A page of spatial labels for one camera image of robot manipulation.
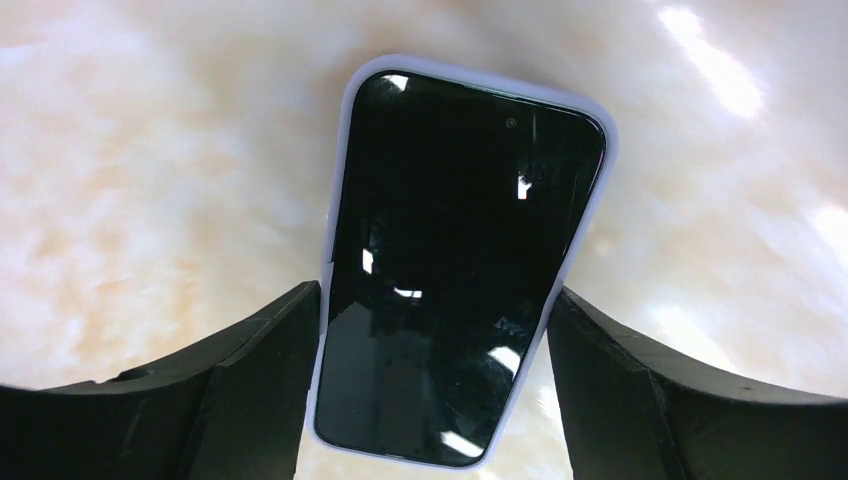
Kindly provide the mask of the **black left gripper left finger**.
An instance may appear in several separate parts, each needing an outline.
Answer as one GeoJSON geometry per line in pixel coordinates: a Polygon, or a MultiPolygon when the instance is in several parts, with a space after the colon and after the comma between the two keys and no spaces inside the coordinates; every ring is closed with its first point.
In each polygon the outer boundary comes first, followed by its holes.
{"type": "Polygon", "coordinates": [[[319,339],[304,282],[102,383],[1,390],[5,479],[290,479],[319,339]]]}

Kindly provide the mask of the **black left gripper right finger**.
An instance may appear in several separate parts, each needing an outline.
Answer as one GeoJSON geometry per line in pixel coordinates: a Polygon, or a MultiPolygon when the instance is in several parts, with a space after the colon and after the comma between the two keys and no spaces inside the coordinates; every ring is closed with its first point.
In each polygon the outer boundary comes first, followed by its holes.
{"type": "Polygon", "coordinates": [[[577,479],[843,479],[847,402],[718,369],[571,290],[547,328],[577,479]]]}

